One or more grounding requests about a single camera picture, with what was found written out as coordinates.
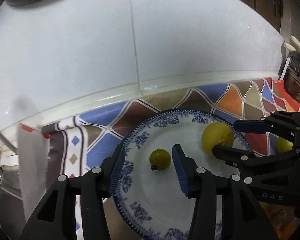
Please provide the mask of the steel pots on rack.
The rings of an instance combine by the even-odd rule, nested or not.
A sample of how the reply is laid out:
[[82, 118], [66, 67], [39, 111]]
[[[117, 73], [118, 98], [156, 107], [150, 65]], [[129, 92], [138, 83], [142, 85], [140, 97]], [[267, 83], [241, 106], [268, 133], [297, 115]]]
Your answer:
[[286, 92], [300, 103], [300, 52], [288, 54], [289, 64], [284, 77]]

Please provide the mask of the small green citrus fruit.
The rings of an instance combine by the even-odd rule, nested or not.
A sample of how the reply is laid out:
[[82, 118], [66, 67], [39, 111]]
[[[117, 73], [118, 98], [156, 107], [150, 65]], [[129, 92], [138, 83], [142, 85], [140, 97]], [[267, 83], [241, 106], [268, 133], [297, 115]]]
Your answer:
[[171, 164], [171, 155], [164, 149], [154, 150], [149, 156], [152, 171], [162, 171]]

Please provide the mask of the green apple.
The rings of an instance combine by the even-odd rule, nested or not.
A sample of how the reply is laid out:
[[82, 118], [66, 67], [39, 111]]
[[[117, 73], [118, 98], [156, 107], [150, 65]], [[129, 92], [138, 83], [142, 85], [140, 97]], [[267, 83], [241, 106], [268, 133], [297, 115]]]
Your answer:
[[282, 137], [278, 137], [276, 142], [276, 150], [279, 154], [291, 151], [293, 148], [293, 143], [283, 139]]

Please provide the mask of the colourful diamond pattern mat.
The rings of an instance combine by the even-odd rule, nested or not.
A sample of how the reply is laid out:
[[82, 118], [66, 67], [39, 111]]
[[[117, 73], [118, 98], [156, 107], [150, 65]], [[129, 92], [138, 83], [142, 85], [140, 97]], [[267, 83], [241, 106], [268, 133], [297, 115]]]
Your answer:
[[197, 165], [228, 178], [238, 169], [204, 153], [204, 129], [288, 109], [271, 78], [179, 89], [95, 109], [44, 127], [51, 137], [46, 183], [100, 166], [124, 141], [125, 163], [113, 198], [119, 214], [145, 239], [187, 239], [194, 199], [182, 193], [174, 166], [151, 170], [151, 153], [171, 152], [179, 144]]

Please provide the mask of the blue white porcelain plate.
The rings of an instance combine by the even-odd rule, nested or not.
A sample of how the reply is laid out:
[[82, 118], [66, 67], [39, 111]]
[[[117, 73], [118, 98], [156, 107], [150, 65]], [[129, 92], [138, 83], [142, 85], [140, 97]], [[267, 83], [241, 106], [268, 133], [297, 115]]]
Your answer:
[[124, 139], [125, 163], [113, 196], [127, 225], [144, 239], [187, 239], [194, 212], [194, 199], [182, 193], [173, 165], [152, 171], [150, 154], [157, 149], [171, 152], [179, 144], [185, 155], [216, 176], [229, 178], [239, 170], [203, 152], [206, 126], [223, 119], [191, 109], [171, 109], [146, 119]]

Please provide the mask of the white handled utensil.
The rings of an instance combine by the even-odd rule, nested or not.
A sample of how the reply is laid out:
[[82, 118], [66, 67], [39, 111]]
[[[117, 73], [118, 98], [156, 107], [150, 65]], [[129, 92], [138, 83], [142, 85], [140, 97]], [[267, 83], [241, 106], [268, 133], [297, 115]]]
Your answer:
[[283, 46], [288, 50], [288, 51], [296, 51], [296, 49], [291, 45], [291, 44], [288, 44], [287, 42], [285, 42], [283, 44]]
[[294, 44], [297, 50], [300, 50], [300, 41], [293, 35], [290, 36], [291, 42]]

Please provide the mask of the large yellow-green pear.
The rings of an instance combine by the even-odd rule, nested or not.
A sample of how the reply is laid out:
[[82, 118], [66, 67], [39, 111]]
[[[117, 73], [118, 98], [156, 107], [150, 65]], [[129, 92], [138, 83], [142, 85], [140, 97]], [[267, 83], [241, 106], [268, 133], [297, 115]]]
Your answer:
[[232, 128], [223, 122], [213, 122], [206, 126], [202, 134], [202, 148], [207, 155], [212, 155], [216, 145], [232, 147], [235, 140]]

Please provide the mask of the large orange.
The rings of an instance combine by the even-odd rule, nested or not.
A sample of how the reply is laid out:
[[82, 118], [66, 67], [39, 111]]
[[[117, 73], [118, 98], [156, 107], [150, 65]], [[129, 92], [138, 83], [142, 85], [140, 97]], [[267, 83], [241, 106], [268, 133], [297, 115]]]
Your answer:
[[259, 202], [270, 219], [279, 239], [289, 239], [298, 227], [294, 221], [294, 207]]

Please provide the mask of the red patterned cloth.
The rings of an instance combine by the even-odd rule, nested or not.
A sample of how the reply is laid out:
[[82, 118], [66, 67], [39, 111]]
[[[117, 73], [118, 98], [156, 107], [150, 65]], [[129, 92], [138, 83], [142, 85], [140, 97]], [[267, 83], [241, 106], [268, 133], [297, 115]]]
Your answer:
[[273, 83], [273, 92], [284, 102], [286, 110], [289, 112], [300, 112], [300, 103], [286, 92], [285, 82], [283, 80], [274, 80]]

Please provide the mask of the steel sink basin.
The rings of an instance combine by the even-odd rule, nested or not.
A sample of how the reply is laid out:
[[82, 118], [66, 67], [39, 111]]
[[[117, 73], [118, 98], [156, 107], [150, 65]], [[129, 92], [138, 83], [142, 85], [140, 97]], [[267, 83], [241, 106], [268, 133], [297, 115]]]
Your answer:
[[25, 225], [19, 167], [0, 167], [0, 228], [20, 234]]

